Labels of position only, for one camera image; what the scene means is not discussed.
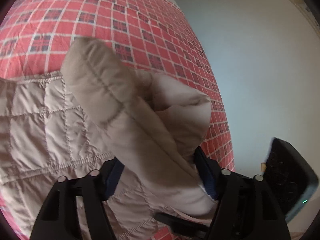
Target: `plaid pattern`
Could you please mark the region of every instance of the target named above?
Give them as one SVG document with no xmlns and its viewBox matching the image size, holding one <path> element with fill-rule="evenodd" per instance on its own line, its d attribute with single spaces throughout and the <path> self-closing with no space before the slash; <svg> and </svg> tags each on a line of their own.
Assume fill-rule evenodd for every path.
<svg viewBox="0 0 320 240">
<path fill-rule="evenodd" d="M 80 13 L 79 22 L 87 22 L 87 23 L 94 23 L 94 14 L 91 13 Z"/>
<path fill-rule="evenodd" d="M 172 51 L 174 51 L 174 52 L 177 52 L 176 49 L 175 49 L 175 47 L 174 47 L 174 45 L 173 45 L 171 42 L 165 41 L 165 44 L 166 44 L 166 46 L 167 46 L 167 48 L 168 48 L 169 50 L 172 50 Z"/>
<path fill-rule="evenodd" d="M 119 31 L 127 32 L 127 25 L 124 22 L 113 20 L 113 28 Z"/>
<path fill-rule="evenodd" d="M 98 4 L 99 0 L 85 0 L 86 3 Z"/>
<path fill-rule="evenodd" d="M 141 13 L 138 13 L 138 15 L 139 15 L 139 19 L 140 19 L 140 20 L 142 20 L 142 21 L 144 21 L 144 22 L 146 22 L 146 23 L 149 22 L 149 18 L 148 18 L 148 17 L 144 16 L 144 15 L 141 14 Z"/>
<path fill-rule="evenodd" d="M 116 48 L 116 54 L 120 59 L 133 61 L 132 55 L 131 55 L 131 49 L 129 47 L 116 44 L 115 48 Z"/>
<path fill-rule="evenodd" d="M 183 68 L 180 65 L 174 64 L 174 69 L 176 70 L 176 73 L 180 77 L 186 77 L 186 75 L 183 72 Z"/>
<path fill-rule="evenodd" d="M 116 11 L 124 13 L 124 6 L 114 4 L 113 5 L 113 9 L 116 10 Z"/>
<path fill-rule="evenodd" d="M 49 10 L 45 15 L 45 20 L 57 20 L 60 17 L 62 10 Z"/>
<path fill-rule="evenodd" d="M 163 70 L 161 59 L 159 57 L 154 56 L 152 54 L 149 54 L 148 56 L 149 56 L 149 60 L 150 60 L 150 63 L 151 63 L 151 67 Z"/>
<path fill-rule="evenodd" d="M 33 43 L 31 45 L 31 52 L 34 51 L 47 51 L 49 48 L 49 42 L 50 42 L 51 36 L 36 36 L 33 39 Z"/>
<path fill-rule="evenodd" d="M 27 22 L 31 16 L 32 12 L 28 12 L 28 13 L 23 13 L 21 14 L 21 16 L 19 17 L 19 19 L 17 20 L 17 23 L 20 22 Z"/>
<path fill-rule="evenodd" d="M 153 36 L 151 33 L 148 33 L 146 32 L 145 30 L 142 30 L 142 35 L 143 35 L 143 38 L 146 40 L 146 41 L 151 41 L 153 43 L 155 43 L 154 39 L 153 39 Z"/>
<path fill-rule="evenodd" d="M 7 56 L 12 53 L 13 47 L 15 46 L 17 40 L 6 41 L 1 48 L 0 56 Z"/>
<path fill-rule="evenodd" d="M 210 128 L 201 147 L 234 169 L 226 113 L 208 59 L 179 8 L 168 0 L 17 0 L 0 26 L 0 77 L 60 70 L 71 42 L 97 37 L 133 68 L 161 72 L 211 98 Z M 0 208 L 21 239 L 23 236 Z M 165 227 L 152 240 L 175 239 Z"/>
</svg>

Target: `quilted jacket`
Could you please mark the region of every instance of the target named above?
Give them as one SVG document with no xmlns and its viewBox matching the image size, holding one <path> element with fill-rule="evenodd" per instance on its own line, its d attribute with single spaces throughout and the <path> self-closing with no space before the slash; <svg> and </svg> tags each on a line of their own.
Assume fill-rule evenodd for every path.
<svg viewBox="0 0 320 240">
<path fill-rule="evenodd" d="M 1 194 L 30 235 L 59 176 L 83 177 L 116 156 L 125 169 L 104 207 L 118 239 L 150 238 L 163 226 L 158 211 L 211 218 L 215 203 L 192 166 L 210 112 L 207 95 L 76 39 L 61 73 L 0 80 Z M 77 207 L 89 239 L 80 199 Z"/>
</svg>

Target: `quilted fabric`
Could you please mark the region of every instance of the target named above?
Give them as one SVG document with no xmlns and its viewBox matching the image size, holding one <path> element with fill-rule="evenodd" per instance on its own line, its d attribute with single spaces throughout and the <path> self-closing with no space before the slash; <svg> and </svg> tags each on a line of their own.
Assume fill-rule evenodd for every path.
<svg viewBox="0 0 320 240">
<path fill-rule="evenodd" d="M 79 36 L 101 39 L 129 67 L 165 73 L 208 94 L 212 117 L 201 147 L 222 167 L 234 168 L 216 80 L 182 11 L 169 0 L 17 0 L 0 26 L 0 77 L 59 70 Z M 26 239 L 1 198 L 0 208 Z M 167 228 L 153 236 L 162 237 L 172 238 Z"/>
<path fill-rule="evenodd" d="M 114 156 L 104 143 L 107 135 L 84 113 L 57 73 L 21 82 L 0 80 L 0 87 L 0 145 L 7 153 L 0 161 L 1 192 L 28 236 L 39 203 L 57 177 L 83 177 Z M 154 212 L 174 213 L 128 169 L 105 208 L 117 239 L 150 238 L 161 227 L 152 218 Z M 78 209 L 83 218 L 81 203 Z M 80 226 L 84 239 L 90 239 L 85 219 L 80 219 Z"/>
<path fill-rule="evenodd" d="M 192 165 L 209 126 L 206 94 L 167 75 L 128 68 L 91 38 L 72 43 L 61 73 L 108 135 L 104 143 L 151 193 L 192 217 L 213 217 L 216 205 Z"/>
</svg>

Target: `metal screw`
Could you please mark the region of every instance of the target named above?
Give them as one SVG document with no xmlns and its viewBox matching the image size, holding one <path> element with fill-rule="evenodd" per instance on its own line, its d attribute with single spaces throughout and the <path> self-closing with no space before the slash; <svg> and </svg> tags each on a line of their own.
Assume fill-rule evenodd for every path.
<svg viewBox="0 0 320 240">
<path fill-rule="evenodd" d="M 231 174 L 231 171 L 229 171 L 228 169 L 223 169 L 223 170 L 221 171 L 221 173 L 222 173 L 223 175 L 229 176 L 229 175 Z"/>
<path fill-rule="evenodd" d="M 263 177 L 261 175 L 256 175 L 254 176 L 254 178 L 257 180 L 257 181 L 263 181 Z"/>
<path fill-rule="evenodd" d="M 60 176 L 60 177 L 58 178 L 58 182 L 64 182 L 66 179 L 67 179 L 66 176 Z"/>
<path fill-rule="evenodd" d="M 99 171 L 99 170 L 90 171 L 90 175 L 91 175 L 92 177 L 98 176 L 99 174 L 100 174 L 100 171 Z"/>
</svg>

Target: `bedspread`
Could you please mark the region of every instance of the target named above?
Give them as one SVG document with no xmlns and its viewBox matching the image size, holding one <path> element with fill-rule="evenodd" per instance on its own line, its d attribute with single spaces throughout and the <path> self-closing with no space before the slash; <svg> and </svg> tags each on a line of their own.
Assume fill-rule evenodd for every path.
<svg viewBox="0 0 320 240">
<path fill-rule="evenodd" d="M 219 89 L 204 50 L 183 12 L 170 0 L 17 0 L 0 26 L 0 77 L 60 70 L 71 42 L 92 36 L 132 68 L 161 72 L 211 97 L 210 129 L 201 144 L 234 169 L 231 136 Z M 1 210 L 21 239 L 0 199 Z M 163 228 L 154 239 L 172 239 Z"/>
</svg>

